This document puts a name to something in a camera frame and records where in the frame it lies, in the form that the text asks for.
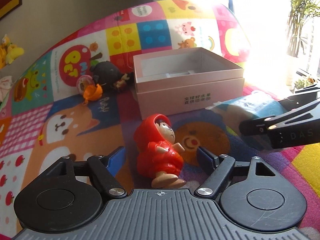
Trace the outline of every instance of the pink checkered pattern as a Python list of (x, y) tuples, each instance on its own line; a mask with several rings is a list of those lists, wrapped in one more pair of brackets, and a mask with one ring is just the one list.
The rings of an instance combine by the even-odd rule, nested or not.
[(0, 158), (33, 148), (51, 106), (41, 106), (12, 117), (0, 147)]

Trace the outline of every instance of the black circular pad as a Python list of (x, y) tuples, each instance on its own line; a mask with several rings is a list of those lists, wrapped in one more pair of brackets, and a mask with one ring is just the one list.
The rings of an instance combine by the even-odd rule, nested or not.
[(228, 187), (219, 205), (236, 224), (261, 232), (298, 226), (307, 209), (304, 196), (280, 175), (248, 176)]
[(281, 207), (284, 197), (271, 189), (256, 189), (247, 195), (250, 205), (261, 210), (274, 210)]
[(48, 210), (59, 210), (70, 206), (75, 199), (72, 192), (65, 189), (49, 189), (37, 197), (38, 205)]
[(81, 227), (100, 212), (102, 198), (75, 177), (39, 176), (16, 197), (14, 210), (24, 228), (61, 233)]

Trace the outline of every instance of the blue package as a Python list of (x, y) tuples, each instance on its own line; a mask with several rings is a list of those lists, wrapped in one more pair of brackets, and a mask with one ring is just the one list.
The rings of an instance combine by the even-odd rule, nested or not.
[(262, 91), (222, 103), (219, 102), (211, 110), (220, 114), (225, 125), (238, 134), (245, 143), (259, 151), (272, 149), (268, 136), (243, 136), (239, 131), (240, 122), (287, 112), (280, 103)]

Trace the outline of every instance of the red hooded figurine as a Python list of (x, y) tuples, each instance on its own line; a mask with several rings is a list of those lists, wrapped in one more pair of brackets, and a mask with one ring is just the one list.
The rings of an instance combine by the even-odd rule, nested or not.
[(140, 152), (137, 170), (142, 176), (152, 178), (152, 187), (177, 188), (185, 185), (178, 176), (183, 167), (179, 152), (184, 149), (174, 143), (175, 135), (169, 119), (162, 114), (153, 114), (143, 120), (133, 139)]

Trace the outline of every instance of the pink box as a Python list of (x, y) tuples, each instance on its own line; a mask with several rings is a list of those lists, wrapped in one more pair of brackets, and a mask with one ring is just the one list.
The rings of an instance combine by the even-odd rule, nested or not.
[(133, 56), (142, 119), (178, 114), (242, 96), (244, 69), (204, 48)]

